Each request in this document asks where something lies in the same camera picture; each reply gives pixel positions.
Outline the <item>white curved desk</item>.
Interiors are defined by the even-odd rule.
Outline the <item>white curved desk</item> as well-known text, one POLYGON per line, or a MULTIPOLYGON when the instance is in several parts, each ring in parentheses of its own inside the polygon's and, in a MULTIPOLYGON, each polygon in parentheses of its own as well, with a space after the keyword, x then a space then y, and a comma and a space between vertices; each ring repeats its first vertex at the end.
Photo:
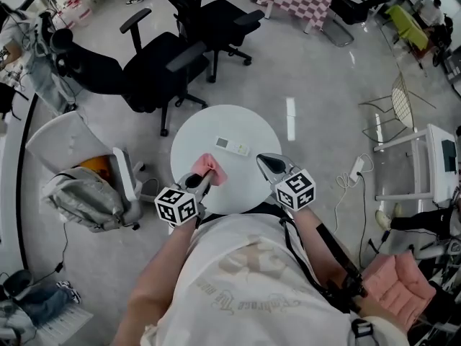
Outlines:
POLYGON ((0 137, 0 276, 27 268, 22 235, 21 184, 25 145, 38 97, 16 96, 7 132, 0 137))

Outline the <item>green cloth table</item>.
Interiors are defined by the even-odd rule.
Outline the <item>green cloth table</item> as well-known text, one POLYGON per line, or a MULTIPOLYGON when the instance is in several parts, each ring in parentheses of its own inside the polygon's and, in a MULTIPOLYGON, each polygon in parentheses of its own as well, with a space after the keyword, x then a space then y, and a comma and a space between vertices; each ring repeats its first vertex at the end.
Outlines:
POLYGON ((411 14, 399 5, 391 6, 385 13, 395 25, 399 38, 406 39, 419 50, 424 50, 427 47, 429 39, 411 14))

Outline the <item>grey backpack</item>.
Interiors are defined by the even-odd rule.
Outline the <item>grey backpack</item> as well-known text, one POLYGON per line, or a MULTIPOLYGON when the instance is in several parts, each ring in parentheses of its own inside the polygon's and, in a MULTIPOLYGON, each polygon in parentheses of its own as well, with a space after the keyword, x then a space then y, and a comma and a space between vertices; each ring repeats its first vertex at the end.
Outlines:
POLYGON ((43 188, 41 201, 93 233, 123 227, 124 205, 119 193, 96 172, 74 167, 56 174, 43 188))

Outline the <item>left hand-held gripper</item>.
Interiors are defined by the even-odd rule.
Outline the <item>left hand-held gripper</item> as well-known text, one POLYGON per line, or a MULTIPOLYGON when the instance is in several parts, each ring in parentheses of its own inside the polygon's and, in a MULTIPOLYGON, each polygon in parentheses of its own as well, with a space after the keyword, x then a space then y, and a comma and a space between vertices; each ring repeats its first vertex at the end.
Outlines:
POLYGON ((207 171, 198 186, 198 174, 190 172, 176 185, 162 189, 154 200, 158 217, 170 226, 181 226, 196 218, 199 226, 205 217, 202 199, 210 190, 211 179, 212 171, 207 171))

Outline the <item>person's right forearm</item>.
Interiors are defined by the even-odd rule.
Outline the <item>person's right forearm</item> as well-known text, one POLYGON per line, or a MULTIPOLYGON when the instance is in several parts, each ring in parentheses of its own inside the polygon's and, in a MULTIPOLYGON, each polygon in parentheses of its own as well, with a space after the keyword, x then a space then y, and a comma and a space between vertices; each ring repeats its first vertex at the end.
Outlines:
POLYGON ((294 212, 293 218, 318 283, 325 289, 329 283, 341 288, 346 279, 346 270, 334 258, 318 233, 317 228, 324 227, 320 218, 309 207, 294 212))

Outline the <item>person's black trousers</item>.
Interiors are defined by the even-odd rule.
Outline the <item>person's black trousers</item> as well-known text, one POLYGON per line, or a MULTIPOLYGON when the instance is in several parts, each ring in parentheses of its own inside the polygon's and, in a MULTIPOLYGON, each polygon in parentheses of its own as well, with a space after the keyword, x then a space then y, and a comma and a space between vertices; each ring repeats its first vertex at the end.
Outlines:
MULTIPOLYGON (((267 214, 267 215, 272 215, 272 216, 276 216, 280 219, 282 218, 290 218, 289 215, 287 214, 287 212, 285 210, 283 210, 280 206, 278 206, 277 204, 270 204, 270 203, 266 203, 266 202, 263 202, 261 204, 259 204, 258 206, 256 206, 255 208, 251 209, 251 210, 248 210, 246 212, 243 212, 243 214, 267 214)), ((211 222, 211 221, 214 221, 216 219, 219 219, 219 218, 223 218, 225 217, 225 215, 219 215, 219 214, 211 214, 209 215, 207 218, 204 218, 200 225, 204 224, 204 223, 208 223, 208 222, 211 222)))

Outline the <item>white remote control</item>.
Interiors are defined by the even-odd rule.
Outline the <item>white remote control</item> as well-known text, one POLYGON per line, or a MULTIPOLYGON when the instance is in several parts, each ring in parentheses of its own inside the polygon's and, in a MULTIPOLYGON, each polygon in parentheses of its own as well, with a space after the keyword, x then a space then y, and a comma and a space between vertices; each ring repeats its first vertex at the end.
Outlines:
POLYGON ((250 152, 250 148, 247 145, 242 144, 242 143, 237 143, 235 141, 232 141, 227 138, 220 137, 220 136, 216 138, 215 146, 224 151, 230 152, 232 154, 240 155, 240 156, 248 156, 250 152))

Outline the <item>white container red label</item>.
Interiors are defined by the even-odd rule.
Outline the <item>white container red label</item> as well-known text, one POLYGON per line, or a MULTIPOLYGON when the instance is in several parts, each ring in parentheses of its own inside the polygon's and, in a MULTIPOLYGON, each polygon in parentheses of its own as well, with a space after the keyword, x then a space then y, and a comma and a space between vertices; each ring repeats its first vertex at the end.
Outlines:
POLYGON ((86 27, 89 25, 92 16, 92 10, 84 0, 74 0, 73 13, 75 14, 76 21, 80 26, 86 27))

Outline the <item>pink cloth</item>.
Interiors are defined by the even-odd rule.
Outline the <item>pink cloth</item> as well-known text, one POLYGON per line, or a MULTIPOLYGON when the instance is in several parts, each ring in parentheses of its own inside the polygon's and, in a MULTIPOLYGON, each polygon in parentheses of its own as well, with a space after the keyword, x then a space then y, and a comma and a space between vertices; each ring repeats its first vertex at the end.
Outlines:
POLYGON ((201 157, 196 160, 191 168, 191 172, 201 177, 204 177, 206 174, 211 174, 210 184, 212 186, 221 186, 228 178, 213 155, 209 153, 201 155, 201 157))

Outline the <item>white office chair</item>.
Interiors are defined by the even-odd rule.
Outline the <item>white office chair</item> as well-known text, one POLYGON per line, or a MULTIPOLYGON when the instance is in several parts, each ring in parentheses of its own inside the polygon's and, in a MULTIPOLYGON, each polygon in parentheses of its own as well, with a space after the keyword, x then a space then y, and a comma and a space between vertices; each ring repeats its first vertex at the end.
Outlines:
POLYGON ((127 151, 105 146, 76 111, 58 116, 42 126, 27 142, 26 149, 54 175, 95 156, 109 156, 111 172, 100 176, 120 195, 124 205, 123 227, 137 230, 143 216, 140 197, 142 182, 136 178, 145 166, 131 163, 127 151))

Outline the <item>person's left forearm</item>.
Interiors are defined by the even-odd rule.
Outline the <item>person's left forearm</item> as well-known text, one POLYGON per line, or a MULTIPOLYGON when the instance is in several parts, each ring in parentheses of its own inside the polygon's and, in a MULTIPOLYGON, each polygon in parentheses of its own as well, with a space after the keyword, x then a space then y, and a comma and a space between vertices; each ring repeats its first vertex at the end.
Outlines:
POLYGON ((140 274, 128 301, 129 309, 146 308, 159 314, 167 310, 187 258, 196 222, 193 218, 173 230, 140 274))

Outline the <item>white drawer cabinet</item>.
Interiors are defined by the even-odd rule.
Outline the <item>white drawer cabinet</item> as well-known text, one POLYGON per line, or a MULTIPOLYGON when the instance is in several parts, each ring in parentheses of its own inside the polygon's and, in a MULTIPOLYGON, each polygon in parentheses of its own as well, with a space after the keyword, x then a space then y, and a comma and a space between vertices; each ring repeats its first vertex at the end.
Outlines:
POLYGON ((35 341, 38 346, 73 346, 77 334, 93 316, 76 304, 68 305, 59 316, 37 329, 35 341))

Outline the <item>orange cushion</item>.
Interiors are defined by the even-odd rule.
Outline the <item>orange cushion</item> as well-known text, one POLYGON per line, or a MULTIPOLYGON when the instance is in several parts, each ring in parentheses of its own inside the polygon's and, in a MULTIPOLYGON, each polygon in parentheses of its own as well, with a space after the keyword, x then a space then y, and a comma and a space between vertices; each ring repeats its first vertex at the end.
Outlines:
POLYGON ((96 172, 100 176, 109 176, 111 172, 109 156, 95 156, 91 159, 87 159, 79 164, 80 167, 85 167, 87 169, 96 172))

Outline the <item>dark green book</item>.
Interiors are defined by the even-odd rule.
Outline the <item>dark green book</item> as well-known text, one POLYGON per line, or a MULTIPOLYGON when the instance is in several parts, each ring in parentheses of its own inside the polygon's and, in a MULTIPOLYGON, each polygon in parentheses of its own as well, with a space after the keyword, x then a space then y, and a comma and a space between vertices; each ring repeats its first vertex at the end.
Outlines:
POLYGON ((445 139, 442 141, 442 153, 445 172, 457 173, 457 148, 454 141, 445 139))

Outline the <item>grey office chair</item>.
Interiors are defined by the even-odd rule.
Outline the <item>grey office chair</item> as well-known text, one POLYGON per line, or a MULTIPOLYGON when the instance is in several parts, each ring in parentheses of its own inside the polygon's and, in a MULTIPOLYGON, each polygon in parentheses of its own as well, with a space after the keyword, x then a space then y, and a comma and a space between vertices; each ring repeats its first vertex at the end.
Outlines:
POLYGON ((416 260, 435 260, 436 263, 457 264, 461 260, 461 239, 435 240, 413 250, 416 260))

